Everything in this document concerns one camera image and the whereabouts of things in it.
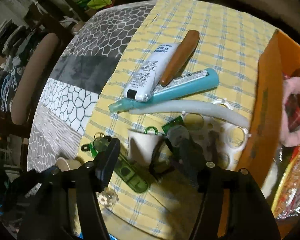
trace white curved tube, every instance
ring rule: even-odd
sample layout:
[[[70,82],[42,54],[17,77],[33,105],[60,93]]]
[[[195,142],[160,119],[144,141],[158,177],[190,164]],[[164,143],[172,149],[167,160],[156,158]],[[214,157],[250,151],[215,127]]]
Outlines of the white curved tube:
[[[242,128],[249,128],[249,120],[226,107],[196,100],[171,100],[153,106],[129,110],[130,114],[151,114],[166,112],[196,113],[221,118]]]

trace green ring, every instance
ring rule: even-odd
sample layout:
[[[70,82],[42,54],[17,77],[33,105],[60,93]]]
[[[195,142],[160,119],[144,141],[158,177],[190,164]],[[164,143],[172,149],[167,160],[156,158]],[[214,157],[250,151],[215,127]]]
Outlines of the green ring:
[[[154,126],[149,126],[149,127],[147,127],[147,128],[145,129],[145,134],[147,134],[147,132],[148,132],[150,129],[154,130],[155,135],[157,135],[158,132],[159,132],[158,129],[155,128]]]

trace yellow checkered tablecloth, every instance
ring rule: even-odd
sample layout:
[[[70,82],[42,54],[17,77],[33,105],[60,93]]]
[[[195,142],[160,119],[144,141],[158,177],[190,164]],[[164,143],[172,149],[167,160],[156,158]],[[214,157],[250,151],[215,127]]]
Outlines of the yellow checkered tablecloth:
[[[144,130],[148,126],[160,128],[179,115],[111,114],[108,105],[122,98],[126,83],[157,45],[181,42],[191,29],[200,32],[200,41],[185,72],[213,68],[219,75],[220,85],[215,90],[186,99],[212,101],[227,98],[234,111],[251,119],[258,59],[275,27],[247,13],[217,4],[194,0],[159,0],[134,34],[114,74],[105,85],[81,145],[91,142],[95,133],[103,132],[117,137],[122,143],[122,153],[127,154],[128,129]],[[78,156],[84,161],[92,160],[80,149]],[[175,234],[184,239],[189,237],[201,196],[178,171],[166,175],[160,185],[152,183],[143,194],[132,191],[115,173],[109,186],[119,196],[119,202],[111,212],[125,222],[163,239],[172,239]]]

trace plastic wrapper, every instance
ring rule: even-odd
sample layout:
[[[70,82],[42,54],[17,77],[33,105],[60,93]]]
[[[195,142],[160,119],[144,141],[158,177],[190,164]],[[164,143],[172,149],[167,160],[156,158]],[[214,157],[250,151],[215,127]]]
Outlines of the plastic wrapper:
[[[300,214],[300,146],[295,149],[282,176],[271,209],[279,220]]]

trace beige cup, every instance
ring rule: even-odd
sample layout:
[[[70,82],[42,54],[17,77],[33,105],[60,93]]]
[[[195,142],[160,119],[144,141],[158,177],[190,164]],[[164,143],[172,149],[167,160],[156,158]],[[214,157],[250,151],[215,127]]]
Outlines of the beige cup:
[[[75,170],[82,164],[77,160],[68,160],[63,157],[59,157],[55,164],[61,171]]]
[[[137,130],[128,130],[129,151],[128,160],[136,161],[141,166],[149,166],[152,153],[158,142],[162,139],[161,134],[143,133]]]

